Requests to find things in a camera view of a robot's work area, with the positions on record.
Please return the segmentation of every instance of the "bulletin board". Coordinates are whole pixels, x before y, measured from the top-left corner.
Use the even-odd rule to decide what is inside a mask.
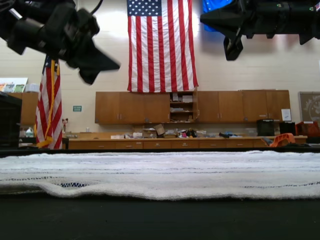
[[[320,92],[299,92],[300,115],[303,122],[320,122]]]

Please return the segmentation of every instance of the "fluffy white towel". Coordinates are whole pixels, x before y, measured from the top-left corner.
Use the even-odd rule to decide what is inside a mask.
[[[0,159],[0,193],[153,200],[320,197],[320,154],[169,152],[38,154]]]

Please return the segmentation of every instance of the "shelf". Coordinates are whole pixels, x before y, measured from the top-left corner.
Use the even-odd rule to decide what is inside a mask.
[[[171,114],[186,114],[186,113],[189,113],[189,114],[192,114],[194,111],[171,111],[170,113]]]
[[[183,101],[171,101],[170,104],[172,105],[180,105],[180,104],[193,104],[193,102],[183,102]]]

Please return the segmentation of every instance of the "flag on pole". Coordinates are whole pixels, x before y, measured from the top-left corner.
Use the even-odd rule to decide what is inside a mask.
[[[128,91],[164,93],[198,86],[192,0],[127,0]]]
[[[39,148],[62,148],[62,97],[59,61],[48,55],[42,70],[42,79],[36,108],[35,129]]]
[[[222,8],[228,4],[230,4],[233,0],[202,0],[203,12],[208,13],[213,10]],[[204,30],[208,32],[216,32],[216,30],[212,27],[204,25]]]

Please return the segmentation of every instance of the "drawer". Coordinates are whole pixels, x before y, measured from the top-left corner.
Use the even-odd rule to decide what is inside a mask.
[[[119,141],[115,143],[116,149],[143,149],[142,141]]]
[[[116,149],[114,141],[70,141],[70,150]]]
[[[268,148],[268,146],[260,139],[253,140],[254,148]]]
[[[199,148],[200,149],[216,149],[216,148],[226,148],[226,140],[200,140]]]
[[[253,148],[254,143],[252,140],[226,140],[227,148]]]
[[[143,149],[170,149],[171,142],[169,141],[144,141]]]
[[[173,149],[197,149],[197,140],[186,140],[186,141],[172,141],[171,147]]]

